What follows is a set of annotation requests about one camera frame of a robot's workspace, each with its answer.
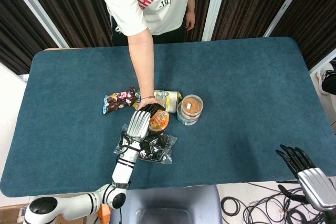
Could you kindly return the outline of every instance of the blue felt surface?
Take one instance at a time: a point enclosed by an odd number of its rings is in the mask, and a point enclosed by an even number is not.
[[[279,144],[336,175],[336,139],[297,44],[256,38],[155,46],[155,88],[204,101],[193,126],[171,116],[173,164],[138,161],[131,188],[292,179]],[[10,197],[92,191],[111,182],[133,108],[102,115],[105,94],[136,86],[127,47],[38,53],[1,180]]]

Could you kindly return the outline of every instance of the cylindrical can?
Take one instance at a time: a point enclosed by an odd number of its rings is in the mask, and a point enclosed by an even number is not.
[[[184,125],[197,122],[203,109],[203,101],[197,95],[187,95],[177,107],[177,119]]]

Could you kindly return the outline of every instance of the black curtain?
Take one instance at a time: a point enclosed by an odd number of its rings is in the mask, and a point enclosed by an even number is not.
[[[201,41],[210,0],[195,0],[196,22],[194,29],[186,32],[186,41]]]
[[[222,0],[212,40],[262,37],[285,0]]]
[[[1,0],[0,10],[0,61],[16,74],[29,73],[33,56],[57,45],[23,0]]]
[[[38,0],[70,47],[111,46],[104,0]]]
[[[336,0],[293,0],[271,36],[295,39],[311,69],[336,48]]]

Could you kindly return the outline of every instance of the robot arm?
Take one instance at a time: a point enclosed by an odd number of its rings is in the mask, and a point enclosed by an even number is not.
[[[310,157],[299,148],[280,145],[286,152],[276,150],[288,168],[298,179],[305,196],[294,195],[282,185],[279,189],[291,200],[311,204],[317,211],[325,212],[326,223],[336,223],[336,189],[332,186],[324,172],[315,166]]]
[[[158,109],[164,110],[158,104],[149,104],[142,111],[133,114],[124,138],[128,143],[127,148],[118,157],[112,184],[104,185],[95,192],[71,198],[38,198],[27,207],[24,223],[54,223],[59,214],[67,220],[74,220],[97,212],[102,203],[114,209],[120,208],[126,199],[126,189],[139,155],[140,142],[147,136],[150,118]]]

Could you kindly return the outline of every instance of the bracelet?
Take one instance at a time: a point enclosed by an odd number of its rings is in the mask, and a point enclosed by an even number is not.
[[[151,98],[155,98],[155,96],[150,96],[150,97],[145,97],[145,98],[141,98],[141,100],[144,100],[144,99],[151,99]]]

